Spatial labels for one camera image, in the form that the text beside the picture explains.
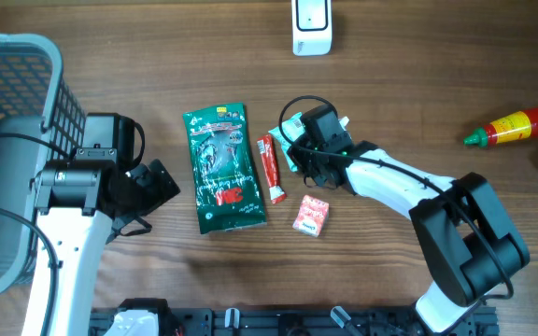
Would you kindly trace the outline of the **small red tissue packet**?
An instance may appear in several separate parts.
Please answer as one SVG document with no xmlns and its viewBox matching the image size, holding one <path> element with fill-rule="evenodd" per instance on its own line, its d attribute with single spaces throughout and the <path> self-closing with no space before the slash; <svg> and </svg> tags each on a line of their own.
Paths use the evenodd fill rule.
<svg viewBox="0 0 538 336">
<path fill-rule="evenodd" d="M 310 195 L 305 195 L 292 227 L 304 234 L 319 237 L 329 216 L 329 208 L 328 203 Z"/>
</svg>

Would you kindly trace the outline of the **red snack stick packet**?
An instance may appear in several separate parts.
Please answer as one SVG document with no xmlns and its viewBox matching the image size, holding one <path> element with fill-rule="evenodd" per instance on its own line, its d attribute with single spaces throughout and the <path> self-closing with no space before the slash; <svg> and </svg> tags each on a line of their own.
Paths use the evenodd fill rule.
<svg viewBox="0 0 538 336">
<path fill-rule="evenodd" d="M 269 188 L 271 203 L 280 203 L 286 199 L 287 194 L 279 185 L 279 171 L 272 137 L 269 134 L 261 136 L 257 140 L 257 145 L 261 154 L 263 170 Z"/>
</svg>

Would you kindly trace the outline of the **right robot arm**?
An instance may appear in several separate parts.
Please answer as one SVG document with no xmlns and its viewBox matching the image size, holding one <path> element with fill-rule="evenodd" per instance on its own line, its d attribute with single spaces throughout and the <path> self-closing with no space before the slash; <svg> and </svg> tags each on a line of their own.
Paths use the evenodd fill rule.
<svg viewBox="0 0 538 336">
<path fill-rule="evenodd" d="M 343 187 L 408 218 L 432 284 L 401 324 L 380 319 L 368 329 L 397 335 L 484 334 L 474 312 L 514 295 L 512 275 L 530 252 L 485 177 L 432 175 L 393 159 L 367 141 L 354 142 L 328 101 L 297 118 L 278 120 L 278 132 L 299 172 L 319 187 Z"/>
</svg>

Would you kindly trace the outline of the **white teal pouch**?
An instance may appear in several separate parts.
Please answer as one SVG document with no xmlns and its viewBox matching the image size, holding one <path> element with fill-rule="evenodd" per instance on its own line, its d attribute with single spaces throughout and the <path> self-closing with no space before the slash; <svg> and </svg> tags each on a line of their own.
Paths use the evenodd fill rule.
<svg viewBox="0 0 538 336">
<path fill-rule="evenodd" d="M 337 154 L 353 147 L 349 133 L 332 111 L 297 113 L 285 120 L 281 127 L 271 130 L 270 134 L 277 137 L 286 150 L 286 155 L 299 171 L 305 173 L 316 173 L 318 167 L 328 159 L 325 155 L 294 148 L 294 144 L 314 151 Z"/>
</svg>

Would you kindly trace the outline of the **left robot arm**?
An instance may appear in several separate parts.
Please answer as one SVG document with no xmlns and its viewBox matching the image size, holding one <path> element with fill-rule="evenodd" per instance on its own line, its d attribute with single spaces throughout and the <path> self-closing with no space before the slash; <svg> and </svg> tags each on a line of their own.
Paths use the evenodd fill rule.
<svg viewBox="0 0 538 336">
<path fill-rule="evenodd" d="M 86 118 L 80 147 L 49 161 L 35 188 L 38 246 L 22 332 L 84 335 L 90 323 L 100 259 L 106 244 L 133 221 L 148 233 L 145 217 L 177 196 L 163 164 L 142 162 L 142 126 L 115 113 Z"/>
</svg>

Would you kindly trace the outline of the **green 3M gloves package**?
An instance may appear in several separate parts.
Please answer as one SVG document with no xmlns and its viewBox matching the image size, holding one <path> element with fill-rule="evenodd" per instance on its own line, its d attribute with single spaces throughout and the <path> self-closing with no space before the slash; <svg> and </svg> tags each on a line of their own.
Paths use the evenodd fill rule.
<svg viewBox="0 0 538 336">
<path fill-rule="evenodd" d="M 245 106 L 214 105 L 182 118 L 200 233 L 264 225 L 266 212 L 250 154 Z"/>
</svg>

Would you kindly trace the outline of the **red sauce bottle green cap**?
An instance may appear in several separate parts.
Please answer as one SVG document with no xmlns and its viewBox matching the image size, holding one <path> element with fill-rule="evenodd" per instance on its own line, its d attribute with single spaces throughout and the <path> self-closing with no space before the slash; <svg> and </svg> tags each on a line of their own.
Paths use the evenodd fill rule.
<svg viewBox="0 0 538 336">
<path fill-rule="evenodd" d="M 463 139 L 463 144 L 495 147 L 536 136 L 538 136 L 538 107 L 517 111 L 479 127 Z"/>
</svg>

